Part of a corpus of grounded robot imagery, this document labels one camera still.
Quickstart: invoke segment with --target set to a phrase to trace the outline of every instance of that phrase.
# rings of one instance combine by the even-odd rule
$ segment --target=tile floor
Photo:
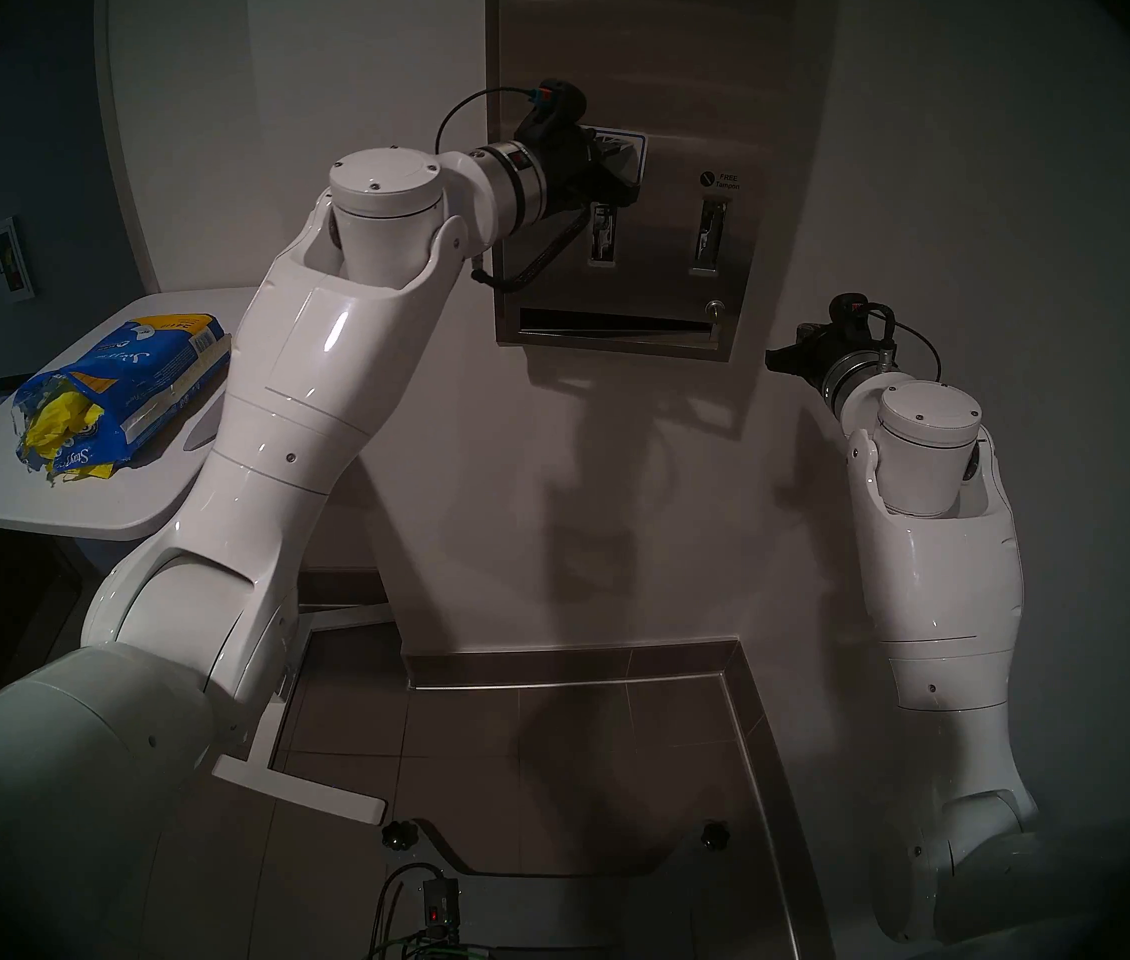
[[[704,906],[697,955],[789,955],[720,677],[410,691],[393,626],[322,632],[272,766],[425,819],[476,872],[642,873],[704,819],[728,819],[731,880]],[[203,770],[96,955],[357,960],[383,878],[376,828]],[[400,933],[418,925],[405,908]]]

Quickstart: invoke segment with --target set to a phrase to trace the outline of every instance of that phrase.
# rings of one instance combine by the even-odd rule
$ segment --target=stainless steel dispenser
[[[766,201],[791,0],[489,0],[489,85],[585,91],[584,124],[624,146],[631,208],[593,206],[530,286],[496,293],[498,341],[727,361]],[[489,140],[522,110],[489,105]],[[574,219],[494,254],[512,277]]]

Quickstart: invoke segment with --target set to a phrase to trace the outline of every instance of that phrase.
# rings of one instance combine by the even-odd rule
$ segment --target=black knob
[[[729,826],[723,822],[709,822],[703,827],[703,846],[709,850],[723,850],[729,846]]]
[[[383,827],[383,846],[389,850],[408,850],[418,841],[418,826],[407,820],[389,822]]]

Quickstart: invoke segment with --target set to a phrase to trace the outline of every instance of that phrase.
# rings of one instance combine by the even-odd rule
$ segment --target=cable
[[[467,955],[468,958],[476,958],[476,960],[489,960],[489,953],[477,953],[471,950],[463,950],[461,944],[459,944],[459,946],[432,946],[432,944],[424,943],[423,946],[417,946],[408,952],[406,957],[429,955],[431,953],[444,953],[444,955]]]
[[[365,953],[364,960],[373,960],[375,955],[380,955],[381,953],[391,949],[391,946],[398,946],[400,943],[407,943],[410,942],[411,940],[416,940],[417,937],[418,933],[412,933],[411,935],[402,935],[400,940],[389,940],[389,942],[380,943],[373,950],[368,951],[368,953]]]
[[[405,882],[398,882],[395,884],[395,891],[392,893],[392,904],[389,909],[386,909],[386,923],[383,925],[383,939],[388,939],[392,934],[392,919],[395,918],[395,902],[401,900],[401,892],[405,890]],[[405,952],[405,946],[401,946],[401,952]]]
[[[536,95],[538,95],[537,89],[518,88],[516,86],[510,86],[510,85],[501,85],[494,88],[483,88],[480,89],[480,91],[473,91],[470,96],[463,98],[463,101],[459,103],[459,105],[455,105],[453,110],[450,110],[450,112],[444,114],[444,119],[442,119],[438,130],[435,131],[435,149],[432,151],[432,154],[441,152],[441,134],[444,133],[444,124],[449,123],[451,119],[453,119],[454,113],[459,112],[459,110],[462,110],[462,107],[467,105],[467,103],[470,103],[472,98],[480,98],[480,96],[493,95],[495,91],[520,91],[520,94],[522,94],[523,96],[529,96],[530,98],[533,98]]]
[[[538,278],[538,272],[549,265],[551,261],[555,261],[559,252],[568,247],[577,234],[586,229],[588,221],[592,219],[592,208],[590,206],[584,206],[579,210],[577,219],[570,222],[570,225],[560,232],[559,236],[547,244],[547,247],[542,250],[541,254],[534,260],[531,260],[525,264],[525,268],[516,274],[515,278],[494,278],[493,274],[486,274],[484,270],[476,268],[471,270],[471,278],[476,279],[483,286],[489,286],[492,288],[499,288],[504,293],[519,293],[519,290],[530,281]]]
[[[406,871],[412,871],[412,869],[424,869],[424,871],[431,871],[437,878],[444,878],[444,872],[441,871],[438,866],[421,862],[398,866],[394,871],[392,871],[392,873],[386,875],[386,880],[383,882],[382,889],[377,891],[377,906],[374,909],[374,925],[373,928],[371,928],[371,932],[368,932],[368,955],[374,955],[374,952],[380,950],[380,945],[377,944],[377,923],[382,920],[383,900],[386,898],[386,889],[391,887],[395,878],[399,878]]]
[[[876,309],[871,309],[868,314],[872,315],[872,316],[876,316],[877,318],[885,318],[885,316],[883,314],[878,313]],[[932,343],[930,343],[929,339],[923,333],[921,333],[920,330],[913,330],[911,326],[907,326],[907,324],[905,324],[905,323],[897,323],[897,322],[895,322],[895,325],[898,326],[898,329],[901,329],[901,330],[906,330],[909,333],[911,333],[913,337],[915,337],[915,339],[919,339],[919,341],[921,343],[923,343],[925,347],[930,348],[930,354],[933,355],[933,379],[935,379],[935,382],[941,382],[942,381],[942,358],[939,357],[939,348],[937,348]]]

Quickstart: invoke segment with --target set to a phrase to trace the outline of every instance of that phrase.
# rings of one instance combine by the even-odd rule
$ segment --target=package
[[[142,316],[14,393],[18,457],[49,478],[110,478],[227,365],[231,334],[194,313]]]

